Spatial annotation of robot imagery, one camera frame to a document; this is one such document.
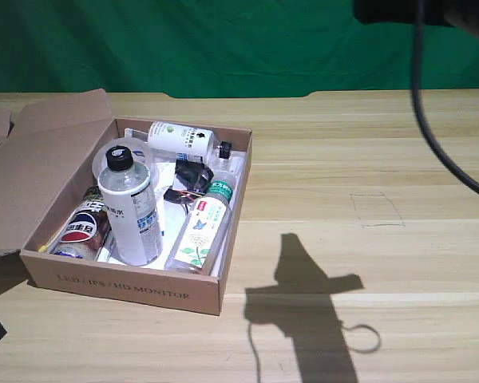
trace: bottle label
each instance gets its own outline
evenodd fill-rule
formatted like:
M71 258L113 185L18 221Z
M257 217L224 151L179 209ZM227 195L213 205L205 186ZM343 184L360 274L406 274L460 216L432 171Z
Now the bottle label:
M231 202L232 188L224 181L213 181L208 189L208 193L217 193L223 195L228 202Z
M151 148L178 153L178 159L203 162L213 132L189 126L154 122L149 129Z
M112 194L102 190L102 193L123 260L131 265L145 265L156 259L163 239L151 184L133 195L127 191Z
M226 210L227 206L216 198L198 199L189 213L188 225L174 259L202 268Z

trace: pepsi logo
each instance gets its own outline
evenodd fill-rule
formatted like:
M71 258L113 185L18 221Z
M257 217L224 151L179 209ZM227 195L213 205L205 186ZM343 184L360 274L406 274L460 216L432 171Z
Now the pepsi logo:
M82 242L94 237L96 220L89 213L80 212L71 220L61 238L62 243Z

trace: white bottle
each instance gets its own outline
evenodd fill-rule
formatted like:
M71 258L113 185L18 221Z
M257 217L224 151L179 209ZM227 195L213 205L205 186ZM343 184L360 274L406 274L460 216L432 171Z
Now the white bottle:
M231 146L224 145L208 192L195 200L165 263L165 270L209 275L227 234L236 178L228 171Z
M211 130L168 122L153 122L149 133L126 129L125 135L148 143L157 156L209 165L218 157L220 142Z
M129 148L106 152L107 168L97 179L122 262L143 266L161 253L163 239L149 169L134 162Z

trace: black cable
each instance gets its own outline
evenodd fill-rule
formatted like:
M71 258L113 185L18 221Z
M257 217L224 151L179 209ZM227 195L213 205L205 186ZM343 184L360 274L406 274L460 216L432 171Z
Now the black cable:
M479 183L473 180L468 174L466 174L459 166L457 166L453 160L445 153L441 148L437 139L431 132L430 126L424 114L424 108L422 107L422 100L420 95L421 77L422 77L422 52L424 46L424 20L425 20L425 8L426 0L417 0L417 18L414 26L414 47L411 61L411 96L414 107L415 117L421 133L426 139L427 144L435 156L443 163L443 165L449 169L453 175L458 178L464 185L472 189L479 195Z

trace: soda can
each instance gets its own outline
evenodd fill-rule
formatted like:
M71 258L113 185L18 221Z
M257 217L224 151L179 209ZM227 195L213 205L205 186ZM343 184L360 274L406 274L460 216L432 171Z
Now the soda can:
M110 230L103 195L97 186L85 192L52 253L96 260Z

